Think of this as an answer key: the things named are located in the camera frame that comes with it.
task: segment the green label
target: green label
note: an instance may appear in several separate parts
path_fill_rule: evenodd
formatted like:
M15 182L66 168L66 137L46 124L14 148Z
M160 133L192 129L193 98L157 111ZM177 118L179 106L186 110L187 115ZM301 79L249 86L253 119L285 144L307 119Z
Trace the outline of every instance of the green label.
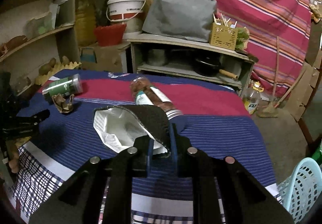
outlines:
M72 93L73 88L73 77L68 77L50 83L48 86L48 92L51 97L57 94L69 96Z

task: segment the concrete floor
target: concrete floor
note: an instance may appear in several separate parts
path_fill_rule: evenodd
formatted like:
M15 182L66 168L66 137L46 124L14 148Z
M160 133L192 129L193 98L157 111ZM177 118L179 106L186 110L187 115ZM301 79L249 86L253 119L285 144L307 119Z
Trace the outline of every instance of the concrete floor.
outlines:
M256 113L252 119L259 128L266 149L273 163L277 183L292 174L294 167L305 158L307 142L294 118L283 109L278 118L259 118ZM322 82L302 118L313 140L322 134Z
M305 158L307 143L304 135L294 118L283 109L280 109L279 118L259 118L254 113L252 119L263 136L276 181L280 183Z

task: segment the white label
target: white label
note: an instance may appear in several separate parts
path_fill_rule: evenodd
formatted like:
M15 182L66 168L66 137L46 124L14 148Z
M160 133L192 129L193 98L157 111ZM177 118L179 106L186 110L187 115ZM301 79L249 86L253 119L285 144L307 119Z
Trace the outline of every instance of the white label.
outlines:
M165 94L155 87L150 87L162 102L172 102Z
M250 115L254 113L256 107L257 107L257 104L256 103L251 103L250 102L248 104L248 112L249 112Z
M139 91L135 98L136 105L153 105L152 101L148 96L143 92Z

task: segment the plastic jar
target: plastic jar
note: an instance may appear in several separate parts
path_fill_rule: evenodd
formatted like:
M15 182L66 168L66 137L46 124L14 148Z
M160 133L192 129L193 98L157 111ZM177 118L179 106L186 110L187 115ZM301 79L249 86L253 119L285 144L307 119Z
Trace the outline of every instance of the plastic jar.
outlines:
M83 92L82 82L79 74L54 81L43 88L42 95L49 103L52 102L52 96L62 94L68 97L71 94L79 94Z

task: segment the red plastic basket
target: red plastic basket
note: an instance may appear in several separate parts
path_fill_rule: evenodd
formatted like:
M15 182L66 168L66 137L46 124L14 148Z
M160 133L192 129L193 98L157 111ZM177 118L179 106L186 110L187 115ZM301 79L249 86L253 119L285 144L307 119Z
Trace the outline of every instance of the red plastic basket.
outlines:
M97 27L94 34L101 47L113 46L121 43L126 24L114 24L112 26Z

